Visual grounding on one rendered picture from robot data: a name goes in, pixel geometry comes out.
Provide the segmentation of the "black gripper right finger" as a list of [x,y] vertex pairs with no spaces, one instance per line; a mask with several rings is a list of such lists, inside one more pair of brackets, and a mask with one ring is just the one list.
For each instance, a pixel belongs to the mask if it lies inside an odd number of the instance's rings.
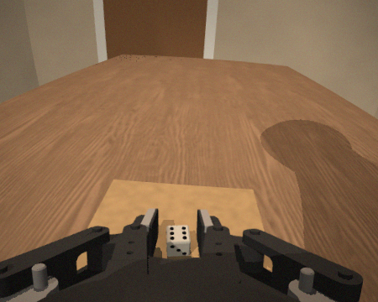
[[[301,302],[360,301],[363,278],[355,271],[259,229],[230,235],[207,210],[197,210],[197,245],[198,276],[241,284],[241,271]],[[272,272],[263,267],[265,255]]]

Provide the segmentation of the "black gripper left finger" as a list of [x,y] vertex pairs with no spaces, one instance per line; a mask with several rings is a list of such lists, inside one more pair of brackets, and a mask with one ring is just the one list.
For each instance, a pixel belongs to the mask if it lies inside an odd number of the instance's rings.
[[[37,302],[103,271],[105,279],[147,274],[158,230],[159,210],[149,208],[122,233],[90,227],[1,261],[0,302]],[[84,252],[87,265],[77,270],[76,260]]]

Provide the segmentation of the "white die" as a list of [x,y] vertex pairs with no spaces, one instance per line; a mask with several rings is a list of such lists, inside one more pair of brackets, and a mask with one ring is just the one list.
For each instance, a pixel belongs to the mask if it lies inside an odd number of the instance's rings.
[[166,227],[166,251],[168,257],[189,256],[191,238],[188,225]]

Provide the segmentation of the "tan square mat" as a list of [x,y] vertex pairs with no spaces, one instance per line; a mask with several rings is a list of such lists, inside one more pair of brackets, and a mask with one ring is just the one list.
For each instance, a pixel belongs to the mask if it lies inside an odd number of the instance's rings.
[[[159,234],[153,257],[199,258],[197,210],[208,210],[230,235],[243,236],[247,229],[265,231],[253,190],[197,185],[174,185],[131,180],[113,180],[88,228],[108,227],[110,234],[122,233],[137,216],[149,208],[159,210]],[[188,225],[191,238],[189,256],[168,257],[166,227]]]

